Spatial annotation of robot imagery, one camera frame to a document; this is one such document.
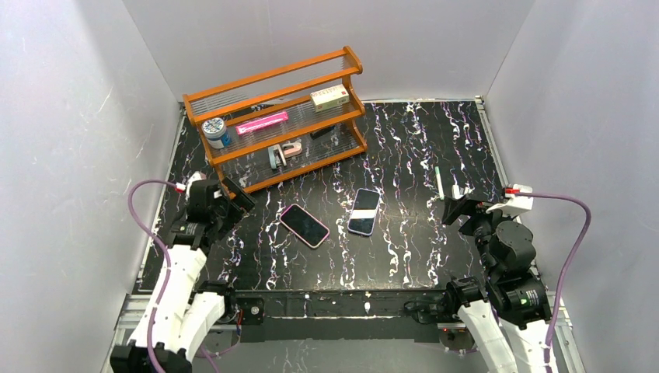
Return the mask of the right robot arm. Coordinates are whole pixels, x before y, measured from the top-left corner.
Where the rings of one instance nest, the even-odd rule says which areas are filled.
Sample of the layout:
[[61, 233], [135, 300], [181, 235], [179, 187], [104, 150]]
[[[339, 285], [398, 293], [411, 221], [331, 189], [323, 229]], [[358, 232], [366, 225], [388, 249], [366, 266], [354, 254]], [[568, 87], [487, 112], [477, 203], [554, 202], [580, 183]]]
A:
[[532, 271], [533, 234], [515, 219], [532, 209], [533, 198], [508, 189], [503, 203], [470, 197], [445, 198], [442, 222], [465, 215], [460, 233], [474, 239], [486, 281], [451, 281], [445, 309], [465, 324], [492, 372], [554, 372], [548, 335], [552, 311], [543, 283]]

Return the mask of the pink phone case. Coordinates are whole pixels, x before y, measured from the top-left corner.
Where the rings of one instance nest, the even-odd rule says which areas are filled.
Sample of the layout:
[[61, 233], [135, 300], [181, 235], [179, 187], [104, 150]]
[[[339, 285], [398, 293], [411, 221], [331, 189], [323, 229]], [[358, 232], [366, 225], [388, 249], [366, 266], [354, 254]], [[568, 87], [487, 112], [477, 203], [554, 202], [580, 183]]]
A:
[[279, 217], [280, 223], [310, 249], [317, 249], [330, 235], [329, 229], [298, 204], [288, 206]]

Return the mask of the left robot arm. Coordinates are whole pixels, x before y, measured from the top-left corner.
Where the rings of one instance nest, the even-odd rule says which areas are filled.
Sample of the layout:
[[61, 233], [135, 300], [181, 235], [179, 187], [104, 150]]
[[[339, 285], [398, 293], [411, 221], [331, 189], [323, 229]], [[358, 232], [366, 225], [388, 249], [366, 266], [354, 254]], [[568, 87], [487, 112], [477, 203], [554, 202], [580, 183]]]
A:
[[162, 181], [186, 197], [186, 206], [165, 238], [138, 217], [132, 187], [127, 205], [138, 226], [159, 247], [161, 270], [137, 327], [125, 344], [113, 347], [115, 372], [190, 372], [211, 327], [224, 317], [235, 319], [229, 286], [221, 281], [198, 284], [214, 243], [223, 238], [255, 206], [255, 200], [233, 180], [208, 179], [194, 173], [186, 183]]

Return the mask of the phone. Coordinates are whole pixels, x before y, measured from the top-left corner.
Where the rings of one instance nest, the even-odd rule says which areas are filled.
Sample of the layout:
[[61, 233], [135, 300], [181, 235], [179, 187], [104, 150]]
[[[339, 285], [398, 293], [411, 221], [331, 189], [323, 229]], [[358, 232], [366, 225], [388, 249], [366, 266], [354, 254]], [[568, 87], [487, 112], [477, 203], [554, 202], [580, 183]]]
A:
[[372, 235], [380, 200], [381, 194], [378, 191], [358, 189], [347, 223], [348, 232], [362, 236]]

